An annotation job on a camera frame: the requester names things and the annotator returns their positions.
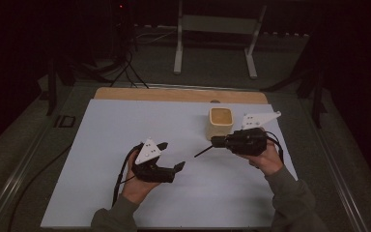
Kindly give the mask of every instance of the wooden edge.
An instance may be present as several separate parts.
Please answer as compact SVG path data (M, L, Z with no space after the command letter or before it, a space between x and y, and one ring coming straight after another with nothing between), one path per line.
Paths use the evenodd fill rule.
M260 92L189 89L134 89L101 87L96 92L97 100L134 100L159 102L221 102L267 104Z

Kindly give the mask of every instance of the white table surface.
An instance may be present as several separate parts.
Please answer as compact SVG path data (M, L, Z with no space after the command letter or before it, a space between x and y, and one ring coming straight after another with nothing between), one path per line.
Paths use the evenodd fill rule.
M269 104L91 100L41 227L90 227L96 210L110 208L128 151L148 137L168 142L157 165L185 161L185 167L172 184L147 196L134 215L139 228L269 227L272 193L260 170L226 149L193 157L211 145L205 138L211 107L232 109L233 131L241 129L244 113L278 110ZM297 178L277 121L263 127L279 138L285 164Z

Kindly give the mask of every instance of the metal stand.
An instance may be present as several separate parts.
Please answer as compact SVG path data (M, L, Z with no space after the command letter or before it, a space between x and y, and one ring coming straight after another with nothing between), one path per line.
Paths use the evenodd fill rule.
M246 64L248 66L249 77L257 78L252 51L258 40L261 30L262 21L267 10L263 6L258 19L247 18L228 18L203 15L183 14L183 0L179 0L179 17L177 27L177 50L174 60L174 73L182 72L183 61L183 31L204 31L252 35L252 41L248 48L244 50Z

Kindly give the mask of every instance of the person's left hand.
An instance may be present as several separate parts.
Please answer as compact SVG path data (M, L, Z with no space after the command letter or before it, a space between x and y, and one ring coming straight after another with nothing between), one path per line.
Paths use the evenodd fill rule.
M128 158L128 173L126 175L126 180L130 179L134 176L133 171L131 171L132 164L134 162L135 156L140 151L134 151L131 153L130 157ZM155 187L157 187L161 183L149 183L139 180L137 177L131 178L127 182L125 182L125 186L122 190L122 195L129 201L140 204L146 198L147 194Z

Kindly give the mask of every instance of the yellow container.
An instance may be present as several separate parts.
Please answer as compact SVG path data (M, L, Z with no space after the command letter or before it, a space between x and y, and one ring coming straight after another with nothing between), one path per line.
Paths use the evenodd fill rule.
M233 128L233 114L229 108L211 108L206 127L206 137L211 140L213 136L224 136Z

